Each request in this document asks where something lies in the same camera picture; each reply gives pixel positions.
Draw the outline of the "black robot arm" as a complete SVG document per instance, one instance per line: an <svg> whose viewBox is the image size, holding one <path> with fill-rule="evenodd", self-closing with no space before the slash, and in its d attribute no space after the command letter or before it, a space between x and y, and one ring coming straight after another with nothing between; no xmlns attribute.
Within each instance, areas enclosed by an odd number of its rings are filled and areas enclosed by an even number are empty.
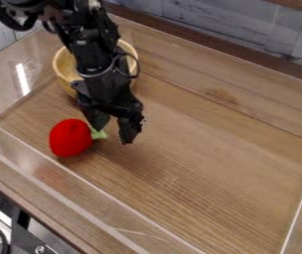
<svg viewBox="0 0 302 254"><path fill-rule="evenodd" d="M38 23L58 35L75 57L79 80L71 82L76 102L94 130L118 120L121 142L134 142L143 127L143 104L131 91L139 77L134 55L119 45L118 25L103 0L0 0L0 22L26 32Z"/></svg>

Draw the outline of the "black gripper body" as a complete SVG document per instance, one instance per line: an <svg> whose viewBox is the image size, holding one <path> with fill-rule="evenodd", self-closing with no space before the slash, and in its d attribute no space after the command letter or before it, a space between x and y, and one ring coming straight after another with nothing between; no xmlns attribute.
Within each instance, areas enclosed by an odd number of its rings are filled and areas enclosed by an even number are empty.
<svg viewBox="0 0 302 254"><path fill-rule="evenodd" d="M113 65L106 69L76 68L82 80L72 82L76 102L83 107L105 107L118 119L143 116L143 103L131 91L131 81L137 77L127 65Z"/></svg>

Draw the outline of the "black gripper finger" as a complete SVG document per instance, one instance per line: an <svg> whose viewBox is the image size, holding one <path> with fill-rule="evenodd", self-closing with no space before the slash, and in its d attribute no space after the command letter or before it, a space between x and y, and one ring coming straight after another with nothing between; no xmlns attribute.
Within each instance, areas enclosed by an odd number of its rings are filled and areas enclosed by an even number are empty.
<svg viewBox="0 0 302 254"><path fill-rule="evenodd" d="M83 107L82 113L90 123L91 127L100 131L110 122L110 113L105 107Z"/></svg>
<svg viewBox="0 0 302 254"><path fill-rule="evenodd" d="M123 144L131 144L142 132L145 117L137 115L133 118L122 117L118 119L119 138Z"/></svg>

